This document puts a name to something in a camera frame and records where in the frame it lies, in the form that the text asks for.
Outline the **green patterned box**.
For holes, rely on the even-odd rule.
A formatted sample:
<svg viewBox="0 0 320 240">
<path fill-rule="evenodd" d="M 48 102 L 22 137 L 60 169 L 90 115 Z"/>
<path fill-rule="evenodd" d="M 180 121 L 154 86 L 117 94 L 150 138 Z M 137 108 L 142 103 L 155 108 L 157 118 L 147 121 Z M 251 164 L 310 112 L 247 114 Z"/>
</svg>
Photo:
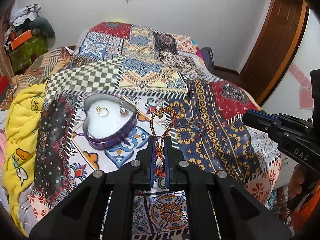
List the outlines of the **green patterned box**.
<svg viewBox="0 0 320 240">
<path fill-rule="evenodd" d="M 33 36 L 25 41 L 9 54 L 14 73 L 27 69 L 47 51 L 47 40 L 44 36 Z"/>
</svg>

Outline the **striped brown quilt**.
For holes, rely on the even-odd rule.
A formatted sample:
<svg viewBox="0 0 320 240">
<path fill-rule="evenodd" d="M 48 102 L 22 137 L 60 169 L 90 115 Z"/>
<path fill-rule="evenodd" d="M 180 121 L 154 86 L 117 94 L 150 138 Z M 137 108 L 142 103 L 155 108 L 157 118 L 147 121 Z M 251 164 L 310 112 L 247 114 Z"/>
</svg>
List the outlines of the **striped brown quilt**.
<svg viewBox="0 0 320 240">
<path fill-rule="evenodd" d="M 39 56 L 23 74 L 9 80 L 9 88 L 1 94 L 1 110 L 8 110 L 13 99 L 24 88 L 46 83 L 51 75 L 62 69 L 71 59 L 74 48 L 60 47 Z"/>
</svg>

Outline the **brown wooden door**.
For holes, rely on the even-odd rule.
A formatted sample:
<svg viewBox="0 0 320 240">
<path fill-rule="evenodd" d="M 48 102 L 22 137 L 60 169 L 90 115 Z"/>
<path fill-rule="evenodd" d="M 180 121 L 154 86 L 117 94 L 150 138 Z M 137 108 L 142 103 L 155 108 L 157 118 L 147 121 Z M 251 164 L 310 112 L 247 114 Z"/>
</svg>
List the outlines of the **brown wooden door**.
<svg viewBox="0 0 320 240">
<path fill-rule="evenodd" d="M 305 0 L 271 0 L 255 45 L 240 72 L 244 90 L 262 105 L 289 68 L 308 21 Z"/>
</svg>

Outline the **orange box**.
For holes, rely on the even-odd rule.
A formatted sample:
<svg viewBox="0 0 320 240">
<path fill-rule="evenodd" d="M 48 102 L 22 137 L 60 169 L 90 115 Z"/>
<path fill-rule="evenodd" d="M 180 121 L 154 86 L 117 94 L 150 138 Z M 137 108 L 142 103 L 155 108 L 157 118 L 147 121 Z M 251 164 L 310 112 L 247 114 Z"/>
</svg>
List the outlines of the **orange box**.
<svg viewBox="0 0 320 240">
<path fill-rule="evenodd" d="M 17 47 L 19 47 L 21 44 L 23 44 L 25 41 L 29 40 L 30 38 L 32 38 L 31 30 L 25 31 L 20 36 L 12 40 L 11 42 L 12 50 L 15 50 Z"/>
</svg>

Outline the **dark grey bag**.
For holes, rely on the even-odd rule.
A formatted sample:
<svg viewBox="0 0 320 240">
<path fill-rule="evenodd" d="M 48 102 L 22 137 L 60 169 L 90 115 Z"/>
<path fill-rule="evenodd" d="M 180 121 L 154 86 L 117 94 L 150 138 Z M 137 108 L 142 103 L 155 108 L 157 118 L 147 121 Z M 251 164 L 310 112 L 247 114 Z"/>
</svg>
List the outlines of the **dark grey bag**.
<svg viewBox="0 0 320 240">
<path fill-rule="evenodd" d="M 207 70 L 211 74 L 214 74 L 214 57 L 212 49 L 210 47 L 204 47 L 200 50 L 200 52 Z"/>
</svg>

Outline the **colourful patchwork bedspread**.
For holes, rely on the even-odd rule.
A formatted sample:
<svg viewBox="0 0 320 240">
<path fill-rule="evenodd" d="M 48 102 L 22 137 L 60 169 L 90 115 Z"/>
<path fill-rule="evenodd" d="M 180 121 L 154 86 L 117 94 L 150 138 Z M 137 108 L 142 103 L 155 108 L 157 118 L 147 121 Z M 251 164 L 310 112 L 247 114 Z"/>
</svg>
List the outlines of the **colourful patchwork bedspread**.
<svg viewBox="0 0 320 240">
<path fill-rule="evenodd" d="M 103 22 L 80 38 L 48 79 L 31 204 L 44 208 L 30 239 L 269 239 L 268 210 L 281 156 L 242 115 L 258 109 L 238 86 L 208 72 L 194 42 L 141 25 Z M 104 150 L 83 136 L 84 101 L 117 96 L 136 124 Z M 192 116 L 212 130 L 195 139 Z M 154 184 L 135 189 L 132 161 L 155 138 Z M 182 151 L 182 189 L 165 182 L 164 139 Z"/>
</svg>

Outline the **yellow cartoon blanket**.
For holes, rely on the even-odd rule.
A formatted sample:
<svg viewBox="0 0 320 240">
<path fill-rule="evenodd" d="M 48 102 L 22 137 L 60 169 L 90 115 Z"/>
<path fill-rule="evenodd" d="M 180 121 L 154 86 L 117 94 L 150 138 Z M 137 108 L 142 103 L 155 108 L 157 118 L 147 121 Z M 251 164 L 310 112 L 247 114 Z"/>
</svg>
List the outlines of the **yellow cartoon blanket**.
<svg viewBox="0 0 320 240">
<path fill-rule="evenodd" d="M 4 187 L 8 193 L 9 212 L 15 225 L 25 235 L 18 211 L 20 195 L 34 181 L 38 124 L 46 85 L 34 84 L 21 90 L 10 105 L 6 123 Z"/>
</svg>

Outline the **tangled thin jewelry pile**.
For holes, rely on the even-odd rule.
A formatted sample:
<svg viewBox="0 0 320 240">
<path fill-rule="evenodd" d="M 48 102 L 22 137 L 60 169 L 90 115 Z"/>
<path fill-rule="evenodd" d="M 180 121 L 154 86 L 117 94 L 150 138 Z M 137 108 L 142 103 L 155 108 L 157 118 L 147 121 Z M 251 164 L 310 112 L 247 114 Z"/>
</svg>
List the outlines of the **tangled thin jewelry pile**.
<svg viewBox="0 0 320 240">
<path fill-rule="evenodd" d="M 200 139 L 203 136 L 210 140 L 209 132 L 212 130 L 211 128 L 208 128 L 206 124 L 199 124 L 196 122 L 192 116 L 188 116 L 185 118 L 185 123 L 188 124 L 191 128 L 193 128 L 197 135 L 195 139 Z"/>
</svg>

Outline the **grey white clothes pile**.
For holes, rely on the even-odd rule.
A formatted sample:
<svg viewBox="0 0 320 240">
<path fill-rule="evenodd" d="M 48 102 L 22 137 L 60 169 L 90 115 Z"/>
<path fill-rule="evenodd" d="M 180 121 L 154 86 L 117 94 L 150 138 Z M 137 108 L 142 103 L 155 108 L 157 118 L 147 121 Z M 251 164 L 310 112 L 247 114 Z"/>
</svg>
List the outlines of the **grey white clothes pile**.
<svg viewBox="0 0 320 240">
<path fill-rule="evenodd" d="M 28 25 L 39 17 L 42 7 L 31 4 L 15 11 L 10 17 L 10 25 L 14 30 L 27 29 Z"/>
</svg>

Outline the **silver earring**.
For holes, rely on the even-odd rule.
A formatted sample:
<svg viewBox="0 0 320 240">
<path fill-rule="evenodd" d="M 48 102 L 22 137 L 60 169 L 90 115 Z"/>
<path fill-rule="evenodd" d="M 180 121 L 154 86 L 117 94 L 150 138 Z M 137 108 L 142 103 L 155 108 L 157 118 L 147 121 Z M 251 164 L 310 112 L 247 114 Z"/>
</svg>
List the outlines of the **silver earring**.
<svg viewBox="0 0 320 240">
<path fill-rule="evenodd" d="M 120 114 L 127 115 L 129 111 L 127 110 L 127 108 L 124 107 L 124 101 L 121 99 L 119 100 L 119 107 L 120 107 Z"/>
</svg>

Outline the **purple heart-shaped jewelry tin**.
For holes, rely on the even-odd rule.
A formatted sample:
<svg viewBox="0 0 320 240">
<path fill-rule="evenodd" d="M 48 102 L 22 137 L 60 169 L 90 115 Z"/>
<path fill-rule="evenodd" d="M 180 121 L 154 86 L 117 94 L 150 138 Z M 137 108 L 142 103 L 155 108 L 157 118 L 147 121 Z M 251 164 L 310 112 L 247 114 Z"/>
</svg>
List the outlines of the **purple heart-shaped jewelry tin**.
<svg viewBox="0 0 320 240">
<path fill-rule="evenodd" d="M 127 115 L 120 114 L 121 98 L 103 93 L 88 96 L 84 101 L 86 114 L 83 123 L 83 136 L 96 150 L 104 150 L 121 142 L 136 124 L 137 110 L 124 101 Z"/>
</svg>

